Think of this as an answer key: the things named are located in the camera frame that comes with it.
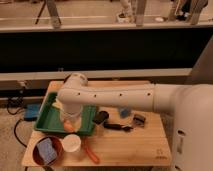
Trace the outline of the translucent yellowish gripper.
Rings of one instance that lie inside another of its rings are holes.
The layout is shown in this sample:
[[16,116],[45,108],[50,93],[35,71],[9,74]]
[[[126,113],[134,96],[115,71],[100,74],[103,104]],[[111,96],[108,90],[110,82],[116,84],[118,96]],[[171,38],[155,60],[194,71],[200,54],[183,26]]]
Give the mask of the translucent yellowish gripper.
[[77,132],[81,128],[81,117],[80,116],[71,116],[71,115],[60,115],[60,120],[62,124],[65,122],[72,125],[72,127],[75,129],[74,132]]

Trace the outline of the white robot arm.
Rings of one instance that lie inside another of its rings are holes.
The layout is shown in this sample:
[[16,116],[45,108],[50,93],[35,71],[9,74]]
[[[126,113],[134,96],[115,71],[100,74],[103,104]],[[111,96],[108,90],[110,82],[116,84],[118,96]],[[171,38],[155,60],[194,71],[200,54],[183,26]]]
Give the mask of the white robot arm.
[[213,171],[213,85],[141,84],[91,87],[73,73],[58,91],[67,114],[84,104],[174,116],[171,171]]

